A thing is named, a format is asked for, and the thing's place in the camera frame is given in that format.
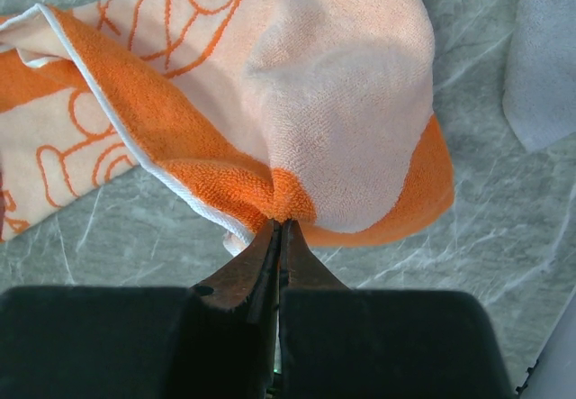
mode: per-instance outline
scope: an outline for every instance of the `marble countertop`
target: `marble countertop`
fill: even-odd
[[[0,0],[0,14],[39,1],[94,0]],[[576,284],[576,137],[527,154],[500,105],[517,1],[424,0],[436,30],[435,108],[454,161],[453,208],[394,244],[316,252],[350,286],[474,294],[515,385]],[[137,168],[0,246],[0,290],[189,286],[230,259],[221,236]]]

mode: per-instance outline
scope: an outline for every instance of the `towel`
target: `towel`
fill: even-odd
[[[504,113],[528,151],[576,131],[576,0],[520,0]]]
[[[375,245],[453,201],[421,0],[102,0],[0,24],[1,237],[140,164],[238,253]]]

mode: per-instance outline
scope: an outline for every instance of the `peach towel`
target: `peach towel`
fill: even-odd
[[[421,0],[103,0],[0,21],[3,227],[140,163],[240,250],[402,238],[453,201]]]

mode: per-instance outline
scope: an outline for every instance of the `gray towel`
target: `gray towel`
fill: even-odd
[[[576,0],[520,0],[504,114],[527,150],[576,131]]]

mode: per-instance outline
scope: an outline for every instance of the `towel fold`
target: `towel fold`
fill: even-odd
[[[504,113],[528,151],[576,131],[576,0],[520,0]]]
[[[421,0],[103,0],[0,24],[12,238],[135,164],[241,250],[397,240],[453,200]]]

